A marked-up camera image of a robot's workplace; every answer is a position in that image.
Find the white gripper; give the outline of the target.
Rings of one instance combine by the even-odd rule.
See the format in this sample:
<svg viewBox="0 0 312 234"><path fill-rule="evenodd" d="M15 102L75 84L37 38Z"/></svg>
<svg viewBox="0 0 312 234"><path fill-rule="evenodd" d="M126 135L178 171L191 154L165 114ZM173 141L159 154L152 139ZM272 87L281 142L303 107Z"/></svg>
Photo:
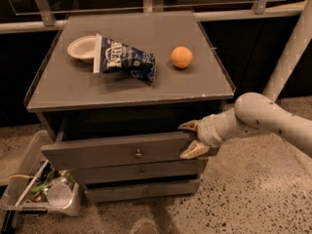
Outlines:
<svg viewBox="0 0 312 234"><path fill-rule="evenodd" d="M206 116L199 120L191 120L177 127L180 131L197 132L200 140L193 140L180 154L181 159L192 159L207 153L212 148L217 148L224 143L215 127L215 115Z"/></svg>

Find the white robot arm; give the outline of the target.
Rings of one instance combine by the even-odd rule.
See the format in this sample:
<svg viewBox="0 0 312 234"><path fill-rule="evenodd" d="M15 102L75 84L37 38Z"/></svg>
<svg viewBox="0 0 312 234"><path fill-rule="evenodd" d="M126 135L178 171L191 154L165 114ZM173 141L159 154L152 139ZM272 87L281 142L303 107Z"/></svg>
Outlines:
<svg viewBox="0 0 312 234"><path fill-rule="evenodd" d="M236 99L233 108L183 123L178 128L197 135L180 154L181 159L201 156L231 138L251 137L263 132L280 136L312 157L312 121L291 114L257 93L243 94Z"/></svg>

